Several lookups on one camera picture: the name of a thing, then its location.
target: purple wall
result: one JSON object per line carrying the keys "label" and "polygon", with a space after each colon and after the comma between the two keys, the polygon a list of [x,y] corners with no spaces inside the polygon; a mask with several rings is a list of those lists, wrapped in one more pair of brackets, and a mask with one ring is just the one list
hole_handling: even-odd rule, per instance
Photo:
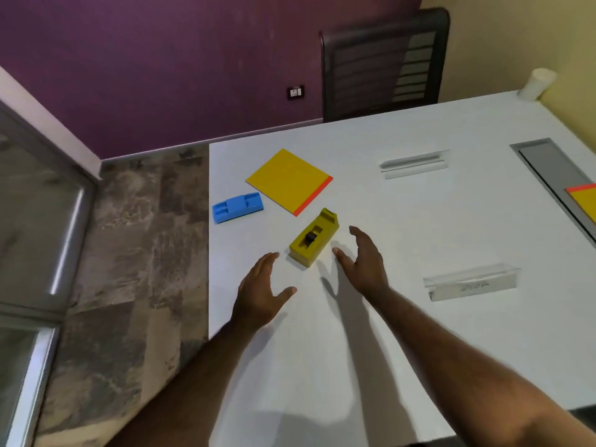
{"label": "purple wall", "polygon": [[0,66],[116,157],[322,117],[318,31],[420,2],[2,0]]}

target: wall socket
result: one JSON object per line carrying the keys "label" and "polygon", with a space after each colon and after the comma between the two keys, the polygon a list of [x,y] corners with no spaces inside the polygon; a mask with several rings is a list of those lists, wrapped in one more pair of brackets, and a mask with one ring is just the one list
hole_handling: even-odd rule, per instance
{"label": "wall socket", "polygon": [[304,98],[304,84],[286,89],[288,100]]}

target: yellow plastic block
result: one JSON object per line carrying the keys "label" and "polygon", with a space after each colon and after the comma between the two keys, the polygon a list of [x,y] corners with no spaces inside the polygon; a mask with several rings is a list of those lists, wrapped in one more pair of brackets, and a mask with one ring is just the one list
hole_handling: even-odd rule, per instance
{"label": "yellow plastic block", "polygon": [[337,215],[327,209],[321,210],[321,214],[290,245],[290,257],[308,268],[338,229]]}
{"label": "yellow plastic block", "polygon": [[596,183],[567,188],[567,192],[596,223]]}
{"label": "yellow plastic block", "polygon": [[246,182],[298,216],[332,180],[330,175],[282,149]]}

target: person's left hand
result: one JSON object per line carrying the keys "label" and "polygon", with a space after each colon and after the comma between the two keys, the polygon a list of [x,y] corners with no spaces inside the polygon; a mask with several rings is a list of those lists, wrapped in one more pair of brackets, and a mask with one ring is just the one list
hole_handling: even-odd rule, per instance
{"label": "person's left hand", "polygon": [[278,296],[273,296],[271,272],[278,257],[279,253],[265,254],[242,279],[232,311],[232,322],[257,331],[269,323],[296,293],[295,287],[288,287]]}

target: chair backrest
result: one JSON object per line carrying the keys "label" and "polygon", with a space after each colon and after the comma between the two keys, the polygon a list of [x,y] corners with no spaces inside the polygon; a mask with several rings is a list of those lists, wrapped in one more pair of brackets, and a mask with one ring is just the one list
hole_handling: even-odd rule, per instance
{"label": "chair backrest", "polygon": [[436,7],[321,32],[324,122],[436,104],[449,24],[449,12]]}

